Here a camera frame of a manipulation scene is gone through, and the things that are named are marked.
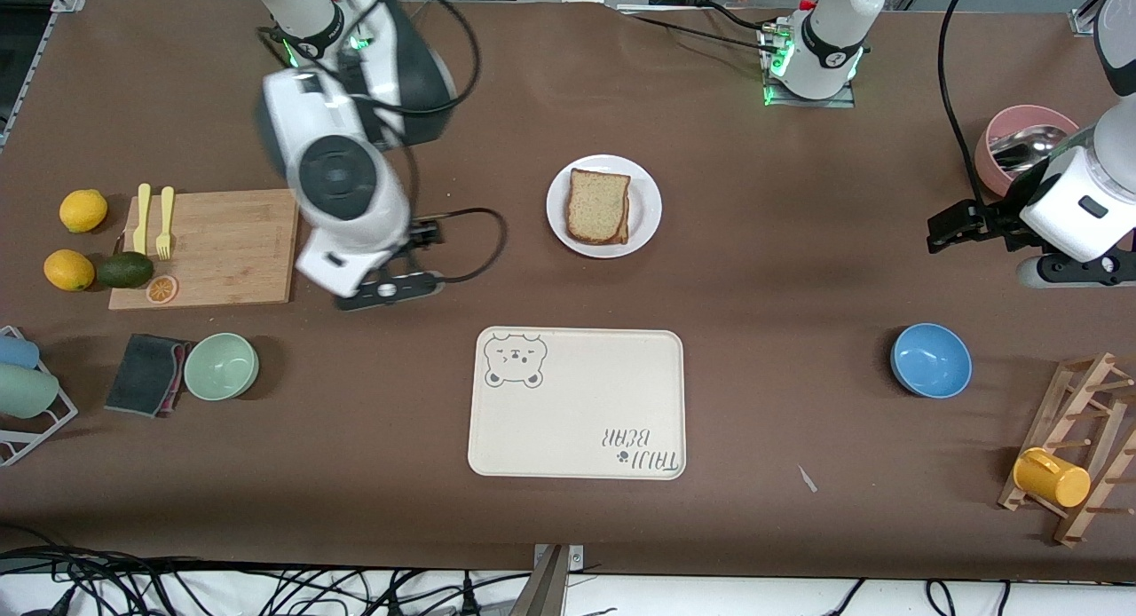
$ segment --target green avocado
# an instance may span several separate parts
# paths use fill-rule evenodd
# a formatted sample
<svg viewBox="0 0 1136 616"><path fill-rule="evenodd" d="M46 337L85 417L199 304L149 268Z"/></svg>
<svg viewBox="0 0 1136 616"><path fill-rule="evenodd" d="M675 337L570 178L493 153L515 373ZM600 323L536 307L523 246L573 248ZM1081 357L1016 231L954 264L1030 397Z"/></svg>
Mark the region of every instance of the green avocado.
<svg viewBox="0 0 1136 616"><path fill-rule="evenodd" d="M137 252L118 252L99 266L99 283L107 288L142 288L153 277L153 261Z"/></svg>

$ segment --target bowl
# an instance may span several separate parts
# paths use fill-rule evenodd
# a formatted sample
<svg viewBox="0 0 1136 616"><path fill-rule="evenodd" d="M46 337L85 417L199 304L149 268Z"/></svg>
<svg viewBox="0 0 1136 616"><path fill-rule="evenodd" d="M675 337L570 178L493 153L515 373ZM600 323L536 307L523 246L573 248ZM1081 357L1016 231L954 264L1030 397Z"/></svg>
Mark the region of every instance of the bowl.
<svg viewBox="0 0 1136 616"><path fill-rule="evenodd" d="M185 361L185 386L203 401L240 397L257 380L260 358L243 338L222 332L198 343Z"/></svg>
<svg viewBox="0 0 1136 616"><path fill-rule="evenodd" d="M1024 127L1033 126L1061 127L1067 135L1072 135L1080 130L1072 119L1043 106L1011 106L999 111L983 131L983 138L975 144L975 172L994 194L1005 197L1005 191L1010 189L1010 184L1018 175L1011 175L999 166L991 153L991 143L1024 130Z"/></svg>
<svg viewBox="0 0 1136 616"><path fill-rule="evenodd" d="M921 322L895 340L892 372L920 397L949 399L970 383L970 352L958 334L933 322Z"/></svg>

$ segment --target folded cloth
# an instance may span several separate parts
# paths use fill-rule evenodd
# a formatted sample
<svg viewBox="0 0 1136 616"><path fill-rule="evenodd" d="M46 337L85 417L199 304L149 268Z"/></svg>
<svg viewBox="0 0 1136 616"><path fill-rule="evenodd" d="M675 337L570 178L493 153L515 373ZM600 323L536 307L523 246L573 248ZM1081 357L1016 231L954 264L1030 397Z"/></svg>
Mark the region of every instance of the folded cloth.
<svg viewBox="0 0 1136 616"><path fill-rule="evenodd" d="M132 334L110 385L107 409L153 418L169 416L182 384L189 341Z"/></svg>

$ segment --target wooden cutting board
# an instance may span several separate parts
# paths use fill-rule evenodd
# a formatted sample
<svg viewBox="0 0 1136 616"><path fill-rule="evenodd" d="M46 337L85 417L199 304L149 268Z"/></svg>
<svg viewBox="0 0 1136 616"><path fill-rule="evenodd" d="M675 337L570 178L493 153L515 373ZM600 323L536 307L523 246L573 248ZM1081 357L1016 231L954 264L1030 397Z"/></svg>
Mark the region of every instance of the wooden cutting board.
<svg viewBox="0 0 1136 616"><path fill-rule="evenodd" d="M292 285L299 209L289 190L177 194L173 255L158 260L161 189L153 189L147 219L147 256L154 276L173 275L179 289L165 306L145 289L111 290L111 310L152 310L239 303L286 303ZM131 199L123 249L133 249L137 197Z"/></svg>

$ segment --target halved citrus fruit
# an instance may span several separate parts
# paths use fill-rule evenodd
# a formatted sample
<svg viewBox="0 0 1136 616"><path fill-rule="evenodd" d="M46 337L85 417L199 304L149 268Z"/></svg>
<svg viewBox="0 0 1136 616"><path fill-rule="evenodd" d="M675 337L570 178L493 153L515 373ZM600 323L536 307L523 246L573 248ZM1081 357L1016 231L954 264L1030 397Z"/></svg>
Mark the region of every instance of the halved citrus fruit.
<svg viewBox="0 0 1136 616"><path fill-rule="evenodd" d="M154 277L145 288L145 299L154 306L165 306L177 297L177 280L167 275Z"/></svg>

